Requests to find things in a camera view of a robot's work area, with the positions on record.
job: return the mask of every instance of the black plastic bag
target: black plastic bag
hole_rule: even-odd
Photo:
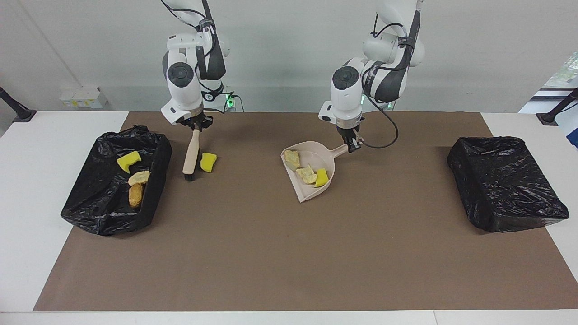
[[[116,160],[138,151],[142,161],[130,166],[130,175]],[[108,132],[97,138],[62,209],[64,220],[90,233],[113,235],[148,226],[162,190],[172,148],[165,135],[142,125],[120,133]],[[128,178],[135,172],[150,171],[140,208],[128,205]]]
[[[487,231],[519,231],[568,219],[522,139],[460,138],[447,163],[474,226]]]

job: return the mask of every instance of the dustpan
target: dustpan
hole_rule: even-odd
[[[295,171],[292,171],[287,165],[285,165],[285,150],[296,150],[299,152],[299,159],[301,161],[301,167],[307,167],[311,165],[314,171],[325,168],[327,170],[327,177],[329,181],[327,184],[315,187],[314,184],[305,184],[305,182],[297,175]],[[331,184],[331,180],[335,174],[335,162],[334,159],[340,155],[347,152],[347,145],[341,145],[333,150],[327,149],[324,145],[315,141],[307,141],[297,143],[296,145],[285,148],[281,152],[281,160],[283,161],[283,166],[287,170],[287,174],[291,179],[299,203],[305,202],[313,197],[318,196],[323,193]]]

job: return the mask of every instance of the trash bag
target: trash bag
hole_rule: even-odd
[[[130,166],[128,174],[116,160],[132,151],[138,151],[142,161]],[[171,154],[166,136],[152,133],[142,125],[99,136],[62,209],[62,218],[103,236],[148,226],[165,186]],[[146,170],[150,171],[150,177],[144,186],[142,203],[133,209],[128,204],[128,178]]]
[[[522,139],[460,138],[447,163],[468,219],[478,228],[520,231],[569,218]]]

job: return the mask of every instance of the brown table surface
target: brown table surface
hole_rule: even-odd
[[[446,165],[478,113],[394,112],[399,141],[339,157],[329,189],[299,204],[279,158],[341,144],[308,113],[218,115],[201,134],[213,173],[183,179],[191,132],[130,113],[171,140],[153,223],[99,237],[74,228],[36,311],[301,311],[578,308],[578,284],[545,228],[489,234],[465,215]],[[392,128],[369,113],[361,133]]]

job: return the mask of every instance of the dustpan handle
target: dustpan handle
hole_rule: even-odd
[[[348,151],[349,151],[349,147],[347,147],[347,144],[343,144],[343,145],[340,145],[339,147],[331,150],[331,155],[333,156],[333,158],[337,158]]]

